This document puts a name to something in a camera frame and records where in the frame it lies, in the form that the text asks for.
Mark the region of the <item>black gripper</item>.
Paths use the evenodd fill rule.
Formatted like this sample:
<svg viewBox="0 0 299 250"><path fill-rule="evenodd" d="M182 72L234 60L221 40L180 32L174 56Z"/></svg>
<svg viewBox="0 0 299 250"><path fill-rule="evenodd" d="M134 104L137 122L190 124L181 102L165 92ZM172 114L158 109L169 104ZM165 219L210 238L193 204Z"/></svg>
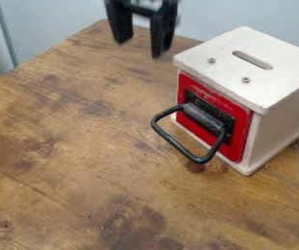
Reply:
<svg viewBox="0 0 299 250"><path fill-rule="evenodd" d="M158 58L169 50L177 20L178 0L161 0L157 9L145 7L138 0L104 0L114 41L122 44L133 37L133 14L149 19L150 55Z"/></svg>

